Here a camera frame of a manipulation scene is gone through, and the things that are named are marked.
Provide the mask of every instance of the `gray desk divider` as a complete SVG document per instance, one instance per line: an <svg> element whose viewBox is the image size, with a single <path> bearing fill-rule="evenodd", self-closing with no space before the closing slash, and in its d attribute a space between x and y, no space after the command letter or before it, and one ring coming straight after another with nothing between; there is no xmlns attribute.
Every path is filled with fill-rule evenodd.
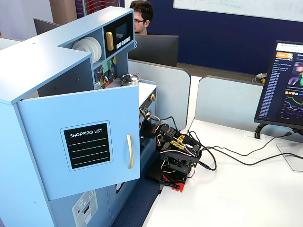
<svg viewBox="0 0 303 227"><path fill-rule="evenodd" d="M156 82L157 116L161 119L173 116L179 130L186 127L191 81L186 70L129 60L129 73L139 73L142 79ZM171 119L167 123L174 127Z"/></svg>
<svg viewBox="0 0 303 227"><path fill-rule="evenodd" d="M263 86L219 77L205 77L199 81L195 119L254 132L258 123L254 117ZM281 136L287 127L268 125L261 134ZM288 140L303 142L299 134Z"/></svg>

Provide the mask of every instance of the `whiteboard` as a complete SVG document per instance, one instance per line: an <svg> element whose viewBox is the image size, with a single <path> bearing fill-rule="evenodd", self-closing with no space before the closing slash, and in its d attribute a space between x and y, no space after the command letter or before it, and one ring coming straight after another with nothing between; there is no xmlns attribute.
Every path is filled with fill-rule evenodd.
<svg viewBox="0 0 303 227"><path fill-rule="evenodd" d="M303 0L174 0L174 8L303 22Z"/></svg>

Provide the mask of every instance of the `white plate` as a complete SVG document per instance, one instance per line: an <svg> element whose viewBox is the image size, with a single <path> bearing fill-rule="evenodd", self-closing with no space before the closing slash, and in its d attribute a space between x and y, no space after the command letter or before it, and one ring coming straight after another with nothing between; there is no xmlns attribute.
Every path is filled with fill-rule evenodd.
<svg viewBox="0 0 303 227"><path fill-rule="evenodd" d="M89 44L89 42L87 42L87 41L89 41L89 40L81 39L80 41L76 42L72 46L72 48L74 50L77 50L77 49L80 50L81 48L83 48L83 49L86 50L86 52L90 52L92 54L92 61L93 61L93 64L94 64L96 62L95 59L97 59L97 53L95 53L94 47L91 44Z"/></svg>
<svg viewBox="0 0 303 227"><path fill-rule="evenodd" d="M94 52L93 63L96 63L98 60L98 49L97 49L96 45L89 39L82 39L82 40L85 42L85 44L88 47L90 47L93 50L93 52Z"/></svg>
<svg viewBox="0 0 303 227"><path fill-rule="evenodd" d="M99 61L100 58L101 58L101 56L102 56L102 49L101 49L101 45L100 45L100 43L98 42L98 40L95 39L95 38L93 38L93 37L85 37L84 39L89 39L90 41L92 41L92 42L95 44L95 46L96 46L96 48L97 48L97 50L98 50L97 61Z"/></svg>

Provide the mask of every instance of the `computer monitor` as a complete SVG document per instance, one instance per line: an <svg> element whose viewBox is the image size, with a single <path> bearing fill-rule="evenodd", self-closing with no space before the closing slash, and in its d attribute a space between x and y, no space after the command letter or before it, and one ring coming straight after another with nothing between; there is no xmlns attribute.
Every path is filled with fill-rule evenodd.
<svg viewBox="0 0 303 227"><path fill-rule="evenodd" d="M129 59L177 66L178 35L136 35L137 47L128 54Z"/></svg>
<svg viewBox="0 0 303 227"><path fill-rule="evenodd" d="M52 22L48 22L48 21L44 21L44 20L40 20L40 19L36 19L36 18L34 18L34 24L36 27L37 35L40 35L44 32L48 32L54 28L61 26L59 24L55 24Z"/></svg>
<svg viewBox="0 0 303 227"><path fill-rule="evenodd" d="M254 122L303 129L303 43L277 41ZM301 143L277 147L303 156ZM303 171L299 159L284 158L294 171Z"/></svg>

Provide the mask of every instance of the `blue wall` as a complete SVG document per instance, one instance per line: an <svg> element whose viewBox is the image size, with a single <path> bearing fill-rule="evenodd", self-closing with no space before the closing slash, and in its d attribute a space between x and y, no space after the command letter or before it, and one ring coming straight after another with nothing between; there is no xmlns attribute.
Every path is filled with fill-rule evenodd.
<svg viewBox="0 0 303 227"><path fill-rule="evenodd" d="M267 72L276 40L303 42L301 22L174 9L173 0L150 2L154 19L148 31L179 35L182 63L259 74Z"/></svg>

